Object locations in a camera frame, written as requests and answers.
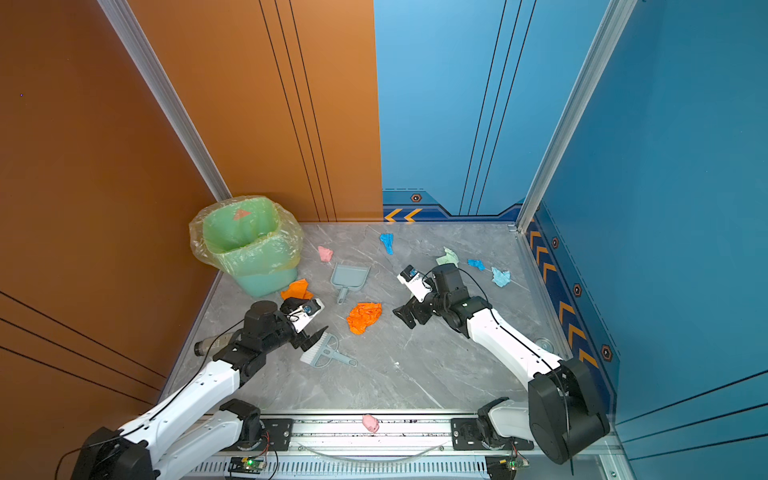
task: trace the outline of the gray marble floor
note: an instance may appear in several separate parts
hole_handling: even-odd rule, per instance
[[[357,367],[331,362],[314,369],[299,361],[301,350],[280,347],[267,357],[261,369],[234,397],[264,411],[287,409],[465,409],[474,411],[499,396],[526,400],[523,385],[487,350],[453,332],[433,317],[425,326],[410,330],[392,309],[404,304],[409,291],[396,274],[412,264],[425,272],[435,266],[443,247],[456,252],[459,266],[470,272],[488,294],[500,314],[531,339],[551,338],[547,320],[538,318],[531,292],[512,245],[512,233],[496,223],[309,223],[299,278],[326,310],[308,326],[314,332],[328,325],[339,338],[339,351],[359,361]],[[394,234],[394,255],[388,255],[379,235]],[[319,260],[318,246],[334,250],[331,263]],[[481,272],[466,264],[480,259]],[[350,292],[336,305],[337,292],[330,284],[337,263],[371,266],[366,285]],[[491,266],[510,270],[512,282],[499,288],[492,282]],[[480,295],[475,284],[464,279],[470,294]],[[265,297],[278,305],[280,295]],[[195,341],[217,335],[243,318],[255,301],[232,278],[223,275]],[[360,336],[349,331],[346,317],[358,302],[382,304],[379,321]],[[174,388],[183,385],[200,365],[200,357],[185,352]]]

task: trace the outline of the trash can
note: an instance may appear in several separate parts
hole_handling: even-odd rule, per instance
[[[190,222],[190,243],[198,260],[229,273],[258,297],[296,279],[304,232],[288,210],[249,195],[202,209]]]

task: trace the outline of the blue crumpled paper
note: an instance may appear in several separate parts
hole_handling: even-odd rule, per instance
[[[446,263],[453,263],[454,265],[458,266],[458,255],[456,255],[453,250],[449,249],[448,247],[443,247],[442,249],[445,250],[445,255],[436,259],[437,264],[445,265]]]
[[[499,286],[504,286],[507,283],[511,282],[511,274],[509,273],[509,270],[502,272],[495,266],[491,267],[493,269],[493,283]]]
[[[392,251],[392,240],[394,240],[395,236],[391,233],[382,233],[379,237],[379,240],[384,243],[384,247],[386,248],[386,252],[392,255],[394,252]]]
[[[474,268],[480,270],[481,272],[485,270],[485,265],[482,264],[482,260],[467,260],[467,264],[469,266],[473,266]]]

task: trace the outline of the orange crumpled paper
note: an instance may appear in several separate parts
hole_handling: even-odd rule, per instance
[[[356,335],[362,335],[366,328],[376,323],[376,320],[382,315],[381,303],[358,303],[357,306],[349,312],[346,322],[349,324],[349,330]]]
[[[306,290],[309,286],[310,285],[307,283],[306,279],[297,280],[288,286],[288,290],[280,292],[280,296],[283,300],[291,297],[309,300],[314,296],[311,292]]]

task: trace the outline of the blue wall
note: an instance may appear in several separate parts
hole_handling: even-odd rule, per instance
[[[521,201],[607,4],[376,0],[384,190],[452,215]]]
[[[768,374],[739,380],[768,369],[767,18],[638,2],[542,205],[621,358],[640,480],[765,476]]]

